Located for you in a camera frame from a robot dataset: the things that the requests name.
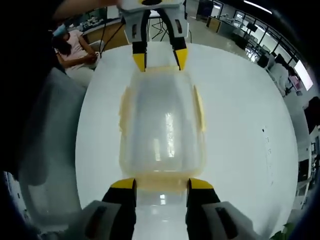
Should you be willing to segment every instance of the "plastic container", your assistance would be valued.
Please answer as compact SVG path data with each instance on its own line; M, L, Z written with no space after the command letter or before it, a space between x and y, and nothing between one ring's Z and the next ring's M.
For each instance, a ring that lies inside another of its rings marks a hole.
M122 96L120 166L138 188L180 191L205 165L202 101L175 67L137 73Z

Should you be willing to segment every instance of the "woman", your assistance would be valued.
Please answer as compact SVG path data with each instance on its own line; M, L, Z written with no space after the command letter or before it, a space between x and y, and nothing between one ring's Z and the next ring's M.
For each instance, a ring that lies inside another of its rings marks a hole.
M77 29L67 32L64 24L53 33L52 45L57 58L66 74L78 84L88 87L94 69L99 61L99 54L82 37Z

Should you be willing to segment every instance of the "white tabletop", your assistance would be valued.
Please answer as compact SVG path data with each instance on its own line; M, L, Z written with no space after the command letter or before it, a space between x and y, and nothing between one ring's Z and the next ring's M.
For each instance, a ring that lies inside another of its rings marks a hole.
M206 121L207 162L197 178L246 215L256 233L269 237L287 222L297 187L297 142L288 109L258 65L221 49L187 47L185 71L203 98ZM167 42L149 42L147 59L148 67L176 65ZM119 109L137 70L130 45L108 50L87 89L75 148L82 208L126 177L119 166Z

